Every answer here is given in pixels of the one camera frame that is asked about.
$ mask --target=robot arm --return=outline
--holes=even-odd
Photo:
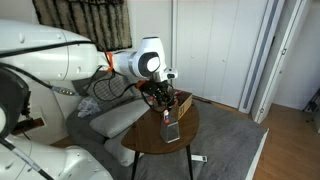
[[[95,43],[65,30],[15,21],[0,20],[0,63],[12,65],[45,80],[77,80],[91,77],[99,66],[108,69],[106,52]],[[156,82],[177,77],[165,63],[159,38],[144,38],[136,52],[113,54],[118,73]]]
[[[150,79],[155,83],[146,83],[140,90],[158,95],[165,81],[178,75],[167,68],[159,38],[143,39],[136,52],[106,56],[89,39],[65,30],[7,20],[0,20],[0,27],[0,141],[46,179],[52,178],[5,139],[28,102],[29,77],[43,81],[84,79],[102,66],[101,70],[113,68],[123,75]]]

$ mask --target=black cable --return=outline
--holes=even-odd
[[[42,86],[46,87],[46,88],[49,88],[51,89],[52,86],[41,81],[40,79],[38,79],[37,77],[33,76],[32,74],[28,73],[27,71],[23,70],[23,69],[20,69],[18,67],[15,67],[13,65],[10,65],[10,64],[5,64],[5,63],[1,63],[0,62],[0,67],[5,67],[5,68],[9,68],[9,69],[12,69],[12,70],[15,70],[23,75],[26,75],[28,76],[29,78],[31,78],[32,80],[36,81],[37,83],[41,84]]]
[[[31,139],[29,138],[29,136],[27,136],[26,133],[24,133],[23,130],[21,130],[21,132],[22,132],[22,134],[23,134],[28,140],[31,140]]]
[[[19,50],[15,50],[15,51],[11,51],[11,52],[6,52],[6,53],[2,53],[0,54],[0,58],[5,58],[5,57],[10,57],[10,56],[17,56],[17,55],[21,55],[21,54],[26,54],[26,53],[31,53],[31,52],[37,52],[37,51],[43,51],[43,50],[48,50],[48,49],[54,49],[54,48],[59,48],[59,47],[64,47],[64,46],[70,46],[70,45],[76,45],[76,44],[94,44],[96,46],[98,46],[99,48],[103,49],[104,52],[105,49],[103,46],[101,46],[98,43],[92,42],[92,41],[72,41],[72,42],[65,42],[65,43],[59,43],[59,44],[52,44],[52,45],[46,45],[46,46],[40,46],[40,47],[33,47],[33,48],[25,48],[25,49],[19,49]],[[109,64],[109,66],[111,66],[111,63],[109,61],[108,56],[105,54],[106,60]],[[0,67],[6,67],[6,68],[10,68],[13,69],[17,72],[20,72],[26,76],[28,76],[29,78],[31,78],[32,80],[36,81],[37,83],[43,85],[46,88],[52,89],[53,86],[41,81],[40,79],[36,78],[35,76],[33,76],[32,74],[18,68],[15,67],[13,65],[9,65],[9,64],[4,64],[4,63],[0,63]]]
[[[0,54],[0,58],[10,57],[10,56],[17,56],[20,54],[26,54],[31,52],[37,52],[37,51],[43,51],[48,49],[55,49],[59,47],[64,46],[70,46],[75,44],[96,44],[92,41],[71,41],[71,42],[65,42],[65,43],[59,43],[59,44],[51,44],[51,45],[45,45],[45,46],[39,46],[39,47],[32,47],[32,48],[24,48],[24,49],[18,49],[15,51],[10,51],[6,53]]]
[[[37,165],[28,155],[26,155],[24,152],[22,152],[20,149],[15,147],[13,144],[8,142],[4,137],[0,136],[0,143],[9,149],[12,153],[14,153],[16,156],[18,156],[21,160],[23,160],[25,163],[27,163],[32,169],[37,171],[40,175],[42,175],[47,180],[54,180],[48,173],[43,171],[39,165]]]
[[[91,76],[90,81],[88,86],[86,87],[86,89],[84,90],[85,93],[87,93],[88,89],[90,88],[92,82],[95,80],[95,76],[97,75],[97,73],[99,72],[99,70],[102,68],[102,66],[99,66],[96,70],[96,72],[94,72],[94,74]]]

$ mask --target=door frame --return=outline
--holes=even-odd
[[[274,96],[281,81],[281,75],[285,68],[285,64],[290,57],[291,48],[299,36],[303,23],[310,9],[312,0],[297,0],[291,15],[285,36],[277,53],[277,59],[273,65],[272,72],[269,75],[267,86],[262,90],[262,96],[255,97],[252,107],[252,118],[255,122],[261,123],[267,116]]]

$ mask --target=round wooden table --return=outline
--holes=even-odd
[[[186,148],[190,178],[193,179],[190,143],[196,136],[199,128],[199,114],[194,105],[191,105],[179,122],[180,139],[171,143],[163,141],[160,135],[162,115],[148,110],[130,128],[121,143],[135,151],[131,179],[134,179],[140,153],[168,154]]]

